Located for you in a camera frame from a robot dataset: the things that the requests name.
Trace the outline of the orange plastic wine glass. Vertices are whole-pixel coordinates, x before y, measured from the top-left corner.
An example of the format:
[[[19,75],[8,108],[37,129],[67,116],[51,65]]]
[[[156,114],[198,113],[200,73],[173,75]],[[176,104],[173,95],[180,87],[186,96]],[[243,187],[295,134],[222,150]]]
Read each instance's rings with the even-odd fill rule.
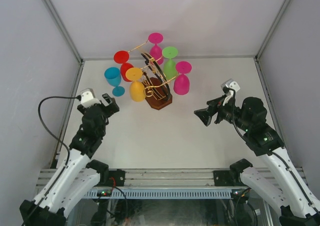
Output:
[[[132,81],[129,87],[130,97],[135,102],[141,102],[146,98],[145,87],[140,81],[143,72],[140,68],[133,67],[126,71],[126,77]]]

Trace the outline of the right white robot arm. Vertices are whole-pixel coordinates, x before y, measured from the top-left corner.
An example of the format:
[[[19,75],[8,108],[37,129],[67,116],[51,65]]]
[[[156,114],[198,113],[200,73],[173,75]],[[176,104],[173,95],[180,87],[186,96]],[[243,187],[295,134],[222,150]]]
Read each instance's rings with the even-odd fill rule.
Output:
[[[296,168],[278,133],[266,123],[267,110],[261,99],[247,97],[242,106],[235,106],[235,99],[223,104],[225,96],[210,100],[204,109],[194,114],[209,126],[213,116],[215,124],[225,120],[250,150],[260,158],[278,183],[275,187],[246,159],[230,166],[230,181],[246,185],[262,197],[278,214],[281,225],[319,225],[320,201],[308,188]]]

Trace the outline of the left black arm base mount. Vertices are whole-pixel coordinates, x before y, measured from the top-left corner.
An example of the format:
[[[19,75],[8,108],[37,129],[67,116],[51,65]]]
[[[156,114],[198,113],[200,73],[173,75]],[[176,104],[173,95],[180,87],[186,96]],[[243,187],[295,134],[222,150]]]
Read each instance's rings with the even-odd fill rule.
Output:
[[[98,186],[124,186],[126,178],[126,172],[124,170],[108,170],[100,174],[100,181]]]

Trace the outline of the blue plastic wine glass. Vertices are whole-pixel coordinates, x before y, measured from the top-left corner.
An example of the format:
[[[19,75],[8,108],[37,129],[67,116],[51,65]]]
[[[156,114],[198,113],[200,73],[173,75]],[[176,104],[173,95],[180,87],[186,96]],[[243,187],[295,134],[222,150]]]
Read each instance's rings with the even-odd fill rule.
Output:
[[[122,76],[119,68],[109,67],[104,72],[106,81],[113,86],[112,94],[116,97],[120,97],[125,93],[124,87],[120,84],[122,82]]]

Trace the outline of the gold wire wine glass rack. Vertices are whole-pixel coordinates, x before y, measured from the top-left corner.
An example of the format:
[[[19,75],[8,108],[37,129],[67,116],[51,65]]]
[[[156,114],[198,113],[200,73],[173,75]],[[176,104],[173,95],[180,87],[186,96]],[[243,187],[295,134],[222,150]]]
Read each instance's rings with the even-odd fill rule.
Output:
[[[151,108],[160,110],[172,103],[173,97],[170,90],[170,81],[172,79],[166,79],[160,65],[150,55],[150,52],[141,49],[142,46],[143,45],[139,45],[135,47],[135,49],[140,51],[145,63],[145,65],[140,68],[143,75],[139,80],[144,85],[146,95],[144,100],[147,101]]]

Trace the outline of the red plastic wine glass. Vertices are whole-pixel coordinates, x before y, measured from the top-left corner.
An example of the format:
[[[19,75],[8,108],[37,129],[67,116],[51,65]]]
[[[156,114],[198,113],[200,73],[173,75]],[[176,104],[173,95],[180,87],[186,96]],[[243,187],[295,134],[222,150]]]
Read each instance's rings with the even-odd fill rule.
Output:
[[[117,64],[120,64],[120,74],[126,82],[131,82],[131,80],[127,78],[126,72],[133,68],[133,65],[129,63],[129,58],[130,55],[128,51],[118,51],[113,56],[113,60]]]

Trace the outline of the green plastic wine glass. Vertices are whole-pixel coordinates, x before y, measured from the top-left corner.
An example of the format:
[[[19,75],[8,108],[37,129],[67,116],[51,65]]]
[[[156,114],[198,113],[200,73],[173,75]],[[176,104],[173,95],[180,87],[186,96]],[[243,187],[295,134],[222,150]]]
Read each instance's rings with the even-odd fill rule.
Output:
[[[162,50],[162,55],[167,61],[164,64],[163,72],[167,80],[174,78],[177,75],[176,62],[174,58],[178,55],[176,47],[168,46]]]

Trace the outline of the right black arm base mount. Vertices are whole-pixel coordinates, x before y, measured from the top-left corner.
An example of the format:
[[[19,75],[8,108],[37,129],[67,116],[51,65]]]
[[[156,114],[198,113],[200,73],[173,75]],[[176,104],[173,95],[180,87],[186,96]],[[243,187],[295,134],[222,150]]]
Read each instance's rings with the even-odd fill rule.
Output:
[[[245,186],[240,180],[240,175],[230,170],[213,171],[213,179],[215,186]]]

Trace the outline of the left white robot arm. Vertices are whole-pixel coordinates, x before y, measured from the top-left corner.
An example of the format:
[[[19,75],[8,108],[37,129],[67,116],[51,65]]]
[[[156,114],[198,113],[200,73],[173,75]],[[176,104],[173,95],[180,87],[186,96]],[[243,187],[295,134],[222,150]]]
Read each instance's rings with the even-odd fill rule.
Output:
[[[110,179],[107,164],[92,159],[106,135],[109,118],[118,112],[115,98],[102,95],[98,100],[92,89],[76,97],[82,114],[81,125],[67,149],[67,156],[49,182],[33,200],[19,207],[23,225],[65,225],[67,218],[91,188],[106,185]]]

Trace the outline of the pink wine glass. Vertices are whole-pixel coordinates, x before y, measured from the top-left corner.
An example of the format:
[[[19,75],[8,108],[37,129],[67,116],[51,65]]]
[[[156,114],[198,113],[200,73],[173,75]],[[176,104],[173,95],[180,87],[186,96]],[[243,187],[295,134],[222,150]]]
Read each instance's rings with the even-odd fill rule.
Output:
[[[190,90],[190,80],[187,76],[192,70],[191,63],[180,61],[175,66],[178,76],[174,81],[173,90],[178,95],[185,95]]]
[[[149,51],[149,54],[156,60],[156,62],[161,65],[164,62],[162,55],[162,48],[159,46],[159,43],[163,41],[164,37],[161,33],[154,32],[148,36],[148,41],[153,44],[152,48]]]

